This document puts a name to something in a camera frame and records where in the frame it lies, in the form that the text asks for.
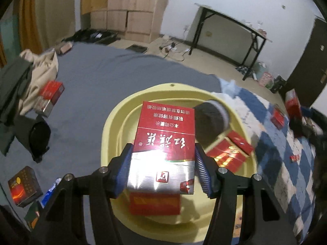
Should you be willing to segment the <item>dark brown orange box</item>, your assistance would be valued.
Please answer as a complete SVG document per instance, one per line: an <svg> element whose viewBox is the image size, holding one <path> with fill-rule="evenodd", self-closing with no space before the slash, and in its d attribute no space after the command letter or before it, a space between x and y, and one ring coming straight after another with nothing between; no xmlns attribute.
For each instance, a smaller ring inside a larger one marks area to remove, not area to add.
<svg viewBox="0 0 327 245"><path fill-rule="evenodd" d="M9 191L14 204L26 207L43 195L34 170L25 166L8 180Z"/></svg>

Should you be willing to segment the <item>pink bag under table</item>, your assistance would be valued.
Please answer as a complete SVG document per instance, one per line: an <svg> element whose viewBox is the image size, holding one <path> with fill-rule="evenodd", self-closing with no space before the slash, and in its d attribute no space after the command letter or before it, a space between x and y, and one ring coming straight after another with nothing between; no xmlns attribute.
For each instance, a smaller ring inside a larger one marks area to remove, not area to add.
<svg viewBox="0 0 327 245"><path fill-rule="evenodd" d="M270 74L269 72L264 72L258 82L260 86L266 87L266 85L273 82L273 80L274 77L272 76L272 74Z"/></svg>

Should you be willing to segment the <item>red cigarette box far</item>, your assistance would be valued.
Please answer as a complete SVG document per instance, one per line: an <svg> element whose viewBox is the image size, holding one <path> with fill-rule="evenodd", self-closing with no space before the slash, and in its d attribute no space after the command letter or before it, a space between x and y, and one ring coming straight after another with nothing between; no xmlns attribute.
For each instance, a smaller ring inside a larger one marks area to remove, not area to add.
<svg viewBox="0 0 327 245"><path fill-rule="evenodd" d="M284 127L284 113L277 104L275 104L273 107L270 120L275 125L276 129L281 130Z"/></svg>

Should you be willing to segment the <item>red white cigarette carton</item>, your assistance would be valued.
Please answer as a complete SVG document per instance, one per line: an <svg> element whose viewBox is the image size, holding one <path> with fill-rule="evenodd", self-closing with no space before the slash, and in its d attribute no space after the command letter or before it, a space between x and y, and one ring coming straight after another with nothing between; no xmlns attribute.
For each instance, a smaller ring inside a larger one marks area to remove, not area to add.
<svg viewBox="0 0 327 245"><path fill-rule="evenodd" d="M193 108L143 102L127 188L140 193L192 195L195 140Z"/></svg>

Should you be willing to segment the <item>grey bed sheet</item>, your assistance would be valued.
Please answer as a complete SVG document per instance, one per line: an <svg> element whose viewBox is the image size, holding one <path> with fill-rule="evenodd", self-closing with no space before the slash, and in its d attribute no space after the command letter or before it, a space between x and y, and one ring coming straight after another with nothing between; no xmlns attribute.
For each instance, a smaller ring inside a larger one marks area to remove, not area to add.
<svg viewBox="0 0 327 245"><path fill-rule="evenodd" d="M46 190L58 177L81 177L100 168L101 136L105 121L124 98L164 83L186 84L208 92L219 92L220 84L206 75L158 56L142 55L95 44L77 43L59 58L59 81L65 86L50 115L50 149L41 163L17 141L7 156L1 156L1 184L24 166L31 165L41 188ZM85 196L84 218L91 218ZM126 244L154 244L130 231L116 218L120 237Z"/></svg>

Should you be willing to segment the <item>orange curtain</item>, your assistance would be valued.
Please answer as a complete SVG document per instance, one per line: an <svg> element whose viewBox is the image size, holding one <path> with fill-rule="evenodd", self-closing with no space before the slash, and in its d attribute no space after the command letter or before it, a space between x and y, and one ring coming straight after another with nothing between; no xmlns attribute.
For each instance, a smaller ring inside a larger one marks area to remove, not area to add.
<svg viewBox="0 0 327 245"><path fill-rule="evenodd" d="M18 0L18 28L20 47L35 54L42 52L36 21L36 0Z"/></svg>

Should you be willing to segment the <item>black folding table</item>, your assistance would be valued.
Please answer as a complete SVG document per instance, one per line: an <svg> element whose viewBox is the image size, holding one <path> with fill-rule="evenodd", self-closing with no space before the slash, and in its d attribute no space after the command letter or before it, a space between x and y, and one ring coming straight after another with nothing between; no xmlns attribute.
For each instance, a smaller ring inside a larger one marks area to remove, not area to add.
<svg viewBox="0 0 327 245"><path fill-rule="evenodd" d="M195 49L205 51L241 68L243 81L252 77L253 66L270 41L265 33L210 6L196 6L199 18L189 41L189 54Z"/></svg>

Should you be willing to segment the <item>blue white packet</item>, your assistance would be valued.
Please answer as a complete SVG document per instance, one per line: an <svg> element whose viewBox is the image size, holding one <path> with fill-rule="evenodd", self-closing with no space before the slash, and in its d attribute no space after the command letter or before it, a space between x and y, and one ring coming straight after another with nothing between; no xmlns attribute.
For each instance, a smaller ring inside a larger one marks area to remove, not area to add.
<svg viewBox="0 0 327 245"><path fill-rule="evenodd" d="M55 182L53 183L52 187L50 187L47 192L45 193L44 197L41 200L41 205L42 207L45 207L47 202L49 201L49 199L51 198L55 188L59 185L59 183L61 182L61 178L57 178L55 180Z"/></svg>

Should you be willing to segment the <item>black cap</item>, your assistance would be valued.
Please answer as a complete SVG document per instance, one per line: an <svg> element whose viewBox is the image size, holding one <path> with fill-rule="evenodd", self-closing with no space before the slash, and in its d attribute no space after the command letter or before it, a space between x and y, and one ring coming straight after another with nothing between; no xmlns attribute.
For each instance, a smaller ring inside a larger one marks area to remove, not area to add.
<svg viewBox="0 0 327 245"><path fill-rule="evenodd" d="M51 130L45 121L36 122L29 132L29 151L33 160L39 163L43 155L49 150Z"/></svg>

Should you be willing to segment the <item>blue white checkered blanket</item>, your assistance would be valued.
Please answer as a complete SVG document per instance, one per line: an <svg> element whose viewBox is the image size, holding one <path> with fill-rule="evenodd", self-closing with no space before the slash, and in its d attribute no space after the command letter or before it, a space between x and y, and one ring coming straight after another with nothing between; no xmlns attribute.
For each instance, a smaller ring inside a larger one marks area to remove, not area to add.
<svg viewBox="0 0 327 245"><path fill-rule="evenodd" d="M315 207L312 190L315 149L307 139L294 137L287 117L284 127L276 128L271 121L274 104L234 81L218 81L219 92L237 112L251 138L259 174L272 188L298 242L302 243Z"/></svg>

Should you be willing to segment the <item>red flat cigarette packs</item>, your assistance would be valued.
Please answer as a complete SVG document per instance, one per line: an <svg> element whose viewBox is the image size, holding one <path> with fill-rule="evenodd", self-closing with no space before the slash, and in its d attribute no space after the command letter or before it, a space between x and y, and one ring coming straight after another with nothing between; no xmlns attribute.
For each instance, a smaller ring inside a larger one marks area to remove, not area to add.
<svg viewBox="0 0 327 245"><path fill-rule="evenodd" d="M238 172L250 159L254 147L238 132L230 131L217 145L207 152L217 165L229 171Z"/></svg>

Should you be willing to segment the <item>wooden wardrobe cabinet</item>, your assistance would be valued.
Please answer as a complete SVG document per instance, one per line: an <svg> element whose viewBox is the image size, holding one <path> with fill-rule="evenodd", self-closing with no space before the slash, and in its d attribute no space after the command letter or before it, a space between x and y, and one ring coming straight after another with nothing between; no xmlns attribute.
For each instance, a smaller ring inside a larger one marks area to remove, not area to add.
<svg viewBox="0 0 327 245"><path fill-rule="evenodd" d="M161 33L168 0L80 0L82 28L118 32L127 40L151 43Z"/></svg>

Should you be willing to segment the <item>red box near clothes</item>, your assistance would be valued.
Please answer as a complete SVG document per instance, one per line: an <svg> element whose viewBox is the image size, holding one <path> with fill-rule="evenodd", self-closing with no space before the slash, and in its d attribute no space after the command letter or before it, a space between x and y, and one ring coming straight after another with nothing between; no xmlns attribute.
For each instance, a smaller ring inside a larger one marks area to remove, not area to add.
<svg viewBox="0 0 327 245"><path fill-rule="evenodd" d="M34 111L44 117L49 117L55 104L65 90L62 82L49 81L40 91Z"/></svg>

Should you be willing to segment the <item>dark door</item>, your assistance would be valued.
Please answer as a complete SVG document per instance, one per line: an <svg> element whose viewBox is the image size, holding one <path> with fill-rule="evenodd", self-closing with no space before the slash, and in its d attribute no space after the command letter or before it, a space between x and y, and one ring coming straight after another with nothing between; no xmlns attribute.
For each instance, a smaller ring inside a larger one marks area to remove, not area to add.
<svg viewBox="0 0 327 245"><path fill-rule="evenodd" d="M300 104L310 107L326 86L326 57L326 22L317 18L303 55L279 91L282 99L294 89Z"/></svg>

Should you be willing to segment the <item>pile of clothes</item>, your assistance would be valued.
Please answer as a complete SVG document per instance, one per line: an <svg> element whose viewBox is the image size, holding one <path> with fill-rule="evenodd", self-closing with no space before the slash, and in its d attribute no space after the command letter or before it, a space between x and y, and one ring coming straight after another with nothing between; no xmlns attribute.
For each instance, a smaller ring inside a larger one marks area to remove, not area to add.
<svg viewBox="0 0 327 245"><path fill-rule="evenodd" d="M37 102L40 90L57 78L59 63L54 50L37 55L22 51L1 68L1 153L7 155L15 137L14 120L25 116Z"/></svg>

